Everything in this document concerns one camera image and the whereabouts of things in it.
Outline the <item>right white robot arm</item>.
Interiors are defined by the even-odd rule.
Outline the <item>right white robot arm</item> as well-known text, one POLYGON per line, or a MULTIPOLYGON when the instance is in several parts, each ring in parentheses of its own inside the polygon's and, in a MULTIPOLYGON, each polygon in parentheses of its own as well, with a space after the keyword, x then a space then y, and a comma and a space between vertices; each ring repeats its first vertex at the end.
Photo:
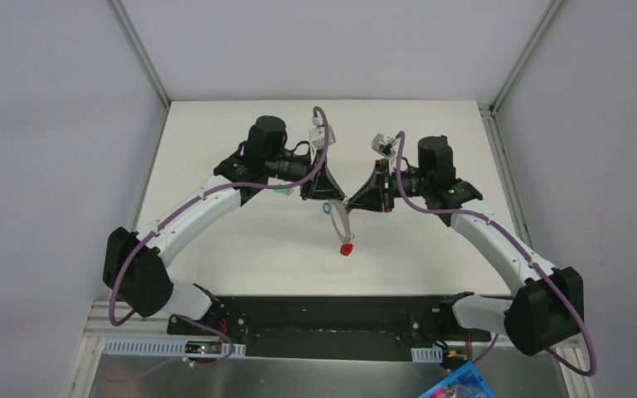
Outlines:
POLYGON ((449 298, 437 318, 441 335, 456 340, 470 329, 498 333, 533 356, 585 333, 580 274, 545 260, 496 219, 481 192, 457 177, 447 137, 422 138, 416 166, 402 168, 403 137, 378 134, 372 140, 381 158, 348 200, 348 209, 387 213, 401 198, 412 209, 439 217, 487 260, 511 294, 504 299, 464 292, 449 298))

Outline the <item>red tagged key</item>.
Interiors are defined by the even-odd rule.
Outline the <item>red tagged key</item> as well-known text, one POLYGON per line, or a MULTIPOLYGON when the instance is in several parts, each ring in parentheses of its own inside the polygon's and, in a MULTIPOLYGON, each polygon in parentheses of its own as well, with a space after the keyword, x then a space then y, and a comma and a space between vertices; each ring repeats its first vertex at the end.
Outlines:
POLYGON ((343 256, 349 256, 351 253, 353 252, 353 244, 352 243, 346 243, 341 245, 340 247, 340 254, 343 256))

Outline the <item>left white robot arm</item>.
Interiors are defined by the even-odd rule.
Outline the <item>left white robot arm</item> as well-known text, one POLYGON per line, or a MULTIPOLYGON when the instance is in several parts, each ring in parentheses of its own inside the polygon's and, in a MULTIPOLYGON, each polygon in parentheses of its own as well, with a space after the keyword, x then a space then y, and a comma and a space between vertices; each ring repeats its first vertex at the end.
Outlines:
POLYGON ((181 251, 222 217, 265 190, 309 187, 319 180, 334 142, 333 128, 322 108, 312 116, 305 155, 288 150, 285 122, 271 115, 251 125, 245 141, 212 171, 211 176, 176 208, 135 231, 119 227, 110 233, 102 279, 111 290, 109 320, 120 326, 115 303, 123 300, 132 314, 146 318, 163 312, 186 317, 200 335, 218 329, 220 314, 204 288, 172 279, 168 267, 181 251))

